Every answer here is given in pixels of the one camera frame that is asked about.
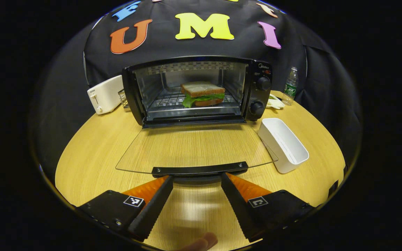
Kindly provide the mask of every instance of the yellow letter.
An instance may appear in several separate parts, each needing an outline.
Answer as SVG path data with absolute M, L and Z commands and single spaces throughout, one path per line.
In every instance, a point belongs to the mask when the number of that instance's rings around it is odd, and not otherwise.
M 214 13 L 206 21 L 203 21 L 195 13 L 181 13 L 174 16 L 180 19 L 179 33 L 175 36 L 176 39 L 190 39 L 195 37 L 192 32 L 193 28 L 202 38 L 207 36 L 210 29 L 214 31 L 210 34 L 212 38 L 233 40 L 233 35 L 230 34 L 228 19 L 229 16 Z

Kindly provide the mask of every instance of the orange letter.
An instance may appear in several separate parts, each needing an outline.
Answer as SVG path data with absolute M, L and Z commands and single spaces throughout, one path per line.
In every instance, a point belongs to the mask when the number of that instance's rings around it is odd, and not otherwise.
M 111 37 L 111 52 L 114 54 L 122 54 L 128 51 L 132 51 L 139 47 L 147 38 L 147 28 L 148 24 L 151 23 L 152 19 L 147 19 L 144 21 L 140 21 L 134 25 L 137 27 L 136 39 L 131 43 L 124 44 L 123 38 L 125 32 L 129 29 L 129 27 L 125 27 L 113 32 Z

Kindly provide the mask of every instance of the black cloth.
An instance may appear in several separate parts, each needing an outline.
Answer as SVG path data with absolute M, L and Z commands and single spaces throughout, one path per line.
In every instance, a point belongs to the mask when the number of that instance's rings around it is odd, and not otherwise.
M 40 163 L 54 181 L 58 160 L 77 130 L 94 114 L 86 90 L 117 76 L 123 67 L 142 62 L 190 55 L 220 55 L 267 61 L 273 67 L 273 89 L 282 91 L 291 67 L 298 68 L 295 100 L 313 114 L 332 134 L 347 164 L 356 156 L 362 133 L 361 111 L 354 82 L 329 46 L 294 18 L 274 10 L 266 14 L 254 0 L 142 1 L 135 13 L 117 22 L 112 17 L 127 4 L 115 8 L 78 33 L 51 62 L 39 81 L 30 116 L 32 135 Z M 206 20 L 213 13 L 225 14 L 234 40 L 201 38 L 176 40 L 178 13 L 196 13 Z M 124 42 L 136 36 L 134 24 L 146 19 L 147 38 L 124 54 L 110 51 L 110 34 L 130 27 Z M 265 34 L 257 23 L 276 27 L 280 50 L 263 44 Z M 83 68 L 83 48 L 86 77 Z

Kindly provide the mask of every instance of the white plastic container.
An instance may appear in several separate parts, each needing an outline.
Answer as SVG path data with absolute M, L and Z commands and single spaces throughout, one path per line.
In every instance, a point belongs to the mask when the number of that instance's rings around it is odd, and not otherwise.
M 280 173 L 288 173 L 305 162 L 310 154 L 291 129 L 277 118 L 263 119 L 258 136 L 265 144 Z

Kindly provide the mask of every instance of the purple letter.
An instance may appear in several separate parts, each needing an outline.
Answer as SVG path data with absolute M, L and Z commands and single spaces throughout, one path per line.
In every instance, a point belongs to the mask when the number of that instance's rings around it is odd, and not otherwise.
M 273 27 L 270 24 L 264 23 L 264 22 L 257 22 L 263 27 L 263 31 L 265 32 L 265 37 L 266 39 L 263 41 L 265 45 L 269 47 L 274 47 L 276 49 L 281 49 L 282 46 L 277 42 L 277 37 L 276 37 L 276 27 Z

